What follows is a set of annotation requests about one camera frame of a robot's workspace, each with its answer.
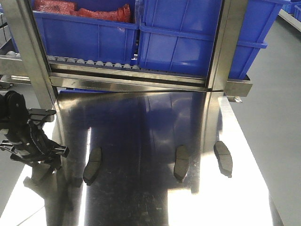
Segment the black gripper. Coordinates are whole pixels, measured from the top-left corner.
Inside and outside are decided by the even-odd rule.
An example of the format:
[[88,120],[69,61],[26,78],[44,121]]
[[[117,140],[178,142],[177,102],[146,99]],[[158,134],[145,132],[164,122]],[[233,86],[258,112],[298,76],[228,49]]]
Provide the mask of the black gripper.
[[0,132],[5,139],[0,143],[2,151],[10,158],[27,165],[36,165],[35,172],[52,173],[61,168],[61,155],[67,157],[69,148],[49,139],[43,125],[51,122],[55,110],[9,108],[0,109]]

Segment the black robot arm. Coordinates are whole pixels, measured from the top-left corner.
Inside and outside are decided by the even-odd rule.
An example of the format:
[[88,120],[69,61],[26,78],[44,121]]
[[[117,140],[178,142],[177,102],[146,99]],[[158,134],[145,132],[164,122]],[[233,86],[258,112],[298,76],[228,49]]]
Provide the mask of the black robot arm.
[[43,130],[46,122],[52,122],[56,110],[26,107],[22,94],[13,90],[0,96],[0,132],[6,138],[0,144],[2,151],[11,153],[10,159],[31,167],[40,163],[52,170],[62,166],[69,148],[49,139]]

